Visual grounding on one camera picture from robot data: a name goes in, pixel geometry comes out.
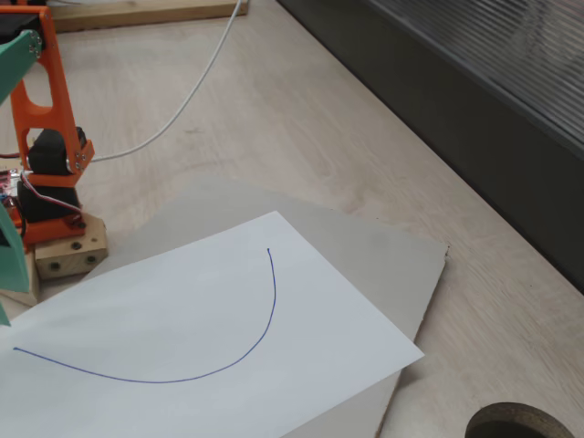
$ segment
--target wooden base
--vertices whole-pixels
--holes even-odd
[[[221,18],[234,12],[236,0],[133,0],[51,8],[58,32]],[[239,15],[247,14],[244,0]]]
[[[11,290],[0,289],[0,295],[12,298],[14,301],[27,306],[35,306],[40,300],[40,286],[38,284],[37,267],[35,266],[35,252],[30,251],[26,254],[26,268],[28,269],[28,281],[30,289],[28,293],[13,292]]]
[[[85,274],[108,256],[108,239],[103,221],[83,214],[85,235],[36,245],[36,269],[41,279]]]

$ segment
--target black panel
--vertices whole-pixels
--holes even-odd
[[[358,0],[278,0],[580,291],[582,149]]]

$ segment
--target paper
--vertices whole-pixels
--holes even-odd
[[[271,213],[81,283],[0,329],[2,427],[276,438],[421,356]]]

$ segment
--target light wood surface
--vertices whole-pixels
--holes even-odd
[[[37,267],[35,265],[35,252],[31,251],[25,255],[26,268],[28,269],[28,284],[30,288],[27,293],[14,292],[12,290],[0,289],[0,295],[12,298],[15,302],[33,307],[40,300],[40,285],[38,283]]]
[[[98,154],[137,144],[173,114],[224,24],[60,36],[77,123]],[[36,70],[28,81],[40,101],[41,79]],[[0,148],[16,150],[7,104]],[[473,414],[493,402],[533,405],[584,435],[584,297],[273,0],[255,0],[236,21],[166,136],[90,165],[78,191],[105,220],[113,252],[200,173],[450,246],[418,338],[426,357],[403,374],[381,436],[462,438]]]
[[[101,219],[83,214],[84,235],[36,244],[38,276],[43,280],[88,273],[108,256],[108,237]]]
[[[236,3],[236,0],[111,0],[80,5],[55,3],[51,11],[55,29],[70,32],[230,16]],[[247,14],[247,8],[245,0],[239,14]]]

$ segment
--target curved line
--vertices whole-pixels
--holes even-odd
[[[274,310],[276,309],[276,274],[274,273],[274,261],[272,260],[272,254],[270,253],[270,248],[267,248],[267,254],[270,257],[270,265],[272,266],[272,278],[274,279],[274,304],[272,305],[272,312],[270,313],[270,319],[267,321],[266,330],[264,330],[264,333],[262,333],[262,336],[257,340],[257,342],[254,344],[254,346],[251,349],[249,349],[249,351],[246,354],[244,354],[241,358],[239,358],[235,362],[230,363],[229,365],[227,365],[225,367],[222,367],[219,370],[207,372],[206,374],[203,374],[203,375],[197,376],[197,377],[191,377],[190,379],[180,379],[180,380],[177,380],[177,381],[135,381],[135,380],[132,380],[132,379],[123,379],[121,377],[113,377],[113,376],[108,376],[106,374],[99,374],[98,372],[93,372],[93,371],[89,371],[89,370],[83,370],[82,368],[74,367],[73,365],[67,365],[67,363],[59,362],[58,360],[50,359],[50,358],[47,358],[45,356],[41,356],[40,354],[33,353],[32,351],[27,351],[25,349],[20,349],[19,347],[14,347],[14,349],[16,351],[22,351],[23,353],[29,354],[31,356],[35,356],[36,358],[39,358],[39,359],[42,359],[42,360],[46,360],[46,361],[49,361],[49,362],[53,362],[53,363],[56,363],[57,365],[61,365],[63,367],[71,368],[72,370],[77,370],[77,371],[85,372],[87,374],[92,374],[94,376],[103,377],[105,379],[112,379],[113,381],[128,381],[130,383],[155,383],[155,384],[161,384],[161,383],[180,383],[182,381],[198,381],[199,379],[202,379],[203,377],[212,376],[213,374],[216,374],[218,372],[221,372],[223,370],[227,370],[228,368],[233,367],[234,365],[238,364],[243,359],[245,359],[249,355],[249,353],[251,353],[259,345],[259,343],[266,336],[267,331],[270,329],[270,325],[272,324],[272,318],[274,316]]]

